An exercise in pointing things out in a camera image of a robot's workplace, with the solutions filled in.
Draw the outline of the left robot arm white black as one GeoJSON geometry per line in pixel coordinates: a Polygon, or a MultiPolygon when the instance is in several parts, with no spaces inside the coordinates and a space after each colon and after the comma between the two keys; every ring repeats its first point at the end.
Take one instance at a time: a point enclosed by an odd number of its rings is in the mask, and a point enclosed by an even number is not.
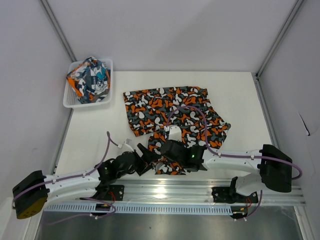
{"type": "Polygon", "coordinates": [[[33,171],[12,189],[16,218],[30,218],[49,205],[68,200],[101,200],[118,179],[134,173],[141,176],[160,158],[142,144],[137,147],[141,155],[136,150],[125,151],[76,173],[44,175],[41,170],[33,171]]]}

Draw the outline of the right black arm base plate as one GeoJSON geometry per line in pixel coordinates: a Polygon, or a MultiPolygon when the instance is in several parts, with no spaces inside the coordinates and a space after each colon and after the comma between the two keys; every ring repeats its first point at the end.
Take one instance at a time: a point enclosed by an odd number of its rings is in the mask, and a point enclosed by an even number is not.
{"type": "Polygon", "coordinates": [[[257,204],[258,194],[253,192],[250,195],[243,195],[236,192],[238,177],[231,179],[230,186],[215,186],[212,188],[211,195],[214,203],[238,204],[254,203],[257,204]]]}

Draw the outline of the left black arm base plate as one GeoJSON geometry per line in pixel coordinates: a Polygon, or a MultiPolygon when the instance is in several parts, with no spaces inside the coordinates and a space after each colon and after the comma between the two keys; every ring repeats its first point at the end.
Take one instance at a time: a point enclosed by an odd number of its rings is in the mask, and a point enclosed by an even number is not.
{"type": "Polygon", "coordinates": [[[101,187],[95,187],[95,192],[92,195],[80,197],[81,200],[86,200],[87,198],[100,200],[100,201],[123,201],[125,186],[124,185],[107,185],[101,187]]]}

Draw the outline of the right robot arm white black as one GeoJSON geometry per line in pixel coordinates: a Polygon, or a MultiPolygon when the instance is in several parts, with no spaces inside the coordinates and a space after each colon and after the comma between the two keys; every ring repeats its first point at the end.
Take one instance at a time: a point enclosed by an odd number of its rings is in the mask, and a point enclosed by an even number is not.
{"type": "Polygon", "coordinates": [[[199,145],[187,148],[182,142],[167,140],[160,154],[188,172],[216,169],[246,172],[245,176],[232,179],[231,195],[249,196],[264,189],[279,193],[292,190],[293,161],[270,144],[264,144],[260,150],[218,151],[199,145]]]}

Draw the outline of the orange black camo shorts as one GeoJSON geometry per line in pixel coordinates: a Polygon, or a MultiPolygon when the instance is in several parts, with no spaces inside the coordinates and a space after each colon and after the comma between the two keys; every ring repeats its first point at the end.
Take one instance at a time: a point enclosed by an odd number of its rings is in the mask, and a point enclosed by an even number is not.
{"type": "Polygon", "coordinates": [[[159,87],[123,93],[126,116],[136,137],[148,135],[147,149],[160,154],[168,127],[178,126],[186,148],[219,149],[231,124],[214,110],[208,90],[198,86],[159,87]]]}

